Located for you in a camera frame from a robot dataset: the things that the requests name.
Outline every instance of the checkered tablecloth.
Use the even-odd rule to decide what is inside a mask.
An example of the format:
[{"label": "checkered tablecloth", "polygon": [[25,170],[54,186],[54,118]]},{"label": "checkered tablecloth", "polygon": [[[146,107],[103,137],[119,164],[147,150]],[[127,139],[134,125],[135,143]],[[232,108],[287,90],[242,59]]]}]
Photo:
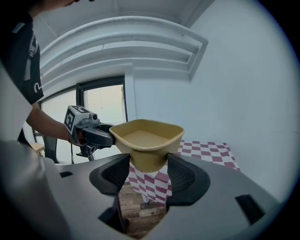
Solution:
[{"label": "checkered tablecloth", "polygon": [[[234,156],[226,143],[199,142],[181,140],[178,153],[185,156],[199,158],[208,162],[223,165],[240,171]],[[157,172],[141,172],[130,164],[129,183],[134,191],[165,205],[165,201],[172,195],[172,186],[167,174],[168,166]]]}]

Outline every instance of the wooden floor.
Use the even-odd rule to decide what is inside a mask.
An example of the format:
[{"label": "wooden floor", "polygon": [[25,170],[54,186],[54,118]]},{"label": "wooden floor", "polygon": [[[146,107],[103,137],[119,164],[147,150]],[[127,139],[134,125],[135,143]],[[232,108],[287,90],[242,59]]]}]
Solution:
[{"label": "wooden floor", "polygon": [[164,206],[152,200],[145,203],[129,183],[122,187],[119,200],[122,216],[129,220],[127,235],[136,239],[144,237],[166,214]]}]

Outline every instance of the ceiling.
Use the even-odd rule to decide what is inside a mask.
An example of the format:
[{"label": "ceiling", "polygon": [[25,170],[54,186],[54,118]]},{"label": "ceiling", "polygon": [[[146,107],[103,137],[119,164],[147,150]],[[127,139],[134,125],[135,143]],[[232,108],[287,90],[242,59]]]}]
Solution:
[{"label": "ceiling", "polygon": [[81,0],[44,12],[34,20],[41,50],[64,33],[96,20],[116,16],[150,16],[191,27],[214,0]]}]

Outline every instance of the curved molding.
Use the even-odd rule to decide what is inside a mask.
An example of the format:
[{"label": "curved molding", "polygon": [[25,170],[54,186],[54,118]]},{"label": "curved molding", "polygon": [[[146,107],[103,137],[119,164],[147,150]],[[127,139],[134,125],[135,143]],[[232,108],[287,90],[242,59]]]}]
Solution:
[{"label": "curved molding", "polygon": [[160,64],[158,68],[163,68],[170,61],[174,61],[174,65],[178,68],[182,68],[184,64],[188,63],[189,55],[182,52],[175,52],[172,50],[156,47],[145,47],[145,46],[124,46],[124,47],[115,47],[107,48],[102,50],[97,50],[94,52],[89,52],[87,54],[80,55],[73,59],[66,59],[58,66],[54,66],[53,70],[46,72],[42,78],[42,84],[46,84],[52,79],[74,69],[93,64],[95,62],[104,62],[114,59],[141,59],[141,62],[145,59],[157,59],[165,60],[163,64],[161,61],[158,61]]},{"label": "curved molding", "polygon": [[[137,25],[142,26],[140,31],[136,30]],[[125,26],[133,26],[134,30],[128,30]],[[182,35],[193,38],[199,44],[191,43]],[[129,41],[147,42],[146,45],[150,46],[141,46],[141,43],[136,46],[128,46],[130,43],[119,45]],[[139,66],[138,70],[135,69],[137,74],[149,71],[153,76],[156,71],[166,77],[186,79],[188,76],[191,80],[207,44],[208,40],[201,35],[167,20],[138,16],[99,20],[64,34],[41,52],[41,73],[44,74],[41,82],[43,88],[49,88],[83,70],[126,65],[129,62]]]},{"label": "curved molding", "polygon": [[165,37],[155,33],[147,33],[147,32],[110,33],[110,34],[101,35],[99,37],[92,37],[80,43],[70,46],[69,48],[51,57],[45,63],[43,63],[41,65],[41,71],[42,72],[48,71],[50,68],[54,67],[62,60],[80,51],[95,46],[99,46],[99,45],[118,43],[118,42],[127,42],[127,41],[144,41],[144,42],[167,44],[167,45],[184,49],[192,53],[197,53],[199,51],[199,47],[197,45],[194,45],[184,40]]},{"label": "curved molding", "polygon": [[65,72],[54,79],[49,79],[48,82],[43,82],[43,91],[49,90],[51,87],[63,81],[72,81],[72,85],[75,83],[81,83],[98,78],[103,75],[103,69],[107,71],[109,68],[117,69],[118,73],[124,73],[125,68],[128,65],[133,66],[135,75],[142,73],[140,77],[156,78],[163,75],[165,78],[170,79],[189,79],[189,71],[185,63],[178,62],[176,65],[169,61],[169,64],[165,64],[165,60],[149,59],[149,60],[132,60],[132,59],[113,59],[102,62],[94,62],[87,64],[71,71]]},{"label": "curved molding", "polygon": [[78,28],[75,28],[66,34],[62,35],[61,37],[54,40],[52,43],[50,43],[42,52],[41,55],[46,54],[47,52],[51,51],[54,47],[59,45],[60,42],[69,40],[73,38],[74,36],[87,33],[94,29],[100,29],[104,26],[114,26],[114,25],[146,25],[146,26],[158,26],[163,29],[169,29],[174,32],[189,36],[200,43],[208,44],[208,40],[201,36],[200,34],[195,33],[191,29],[184,27],[180,24],[170,22],[167,20],[154,18],[154,17],[142,17],[142,16],[122,16],[122,17],[113,17],[113,18],[106,18],[103,20],[90,22],[88,24],[85,24],[83,26],[80,26]]}]

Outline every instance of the black cable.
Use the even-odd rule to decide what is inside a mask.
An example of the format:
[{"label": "black cable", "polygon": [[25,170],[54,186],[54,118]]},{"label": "black cable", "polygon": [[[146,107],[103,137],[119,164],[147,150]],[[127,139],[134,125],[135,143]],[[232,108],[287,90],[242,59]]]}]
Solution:
[{"label": "black cable", "polygon": [[74,164],[74,159],[73,159],[73,145],[71,144],[71,161],[72,164]]}]

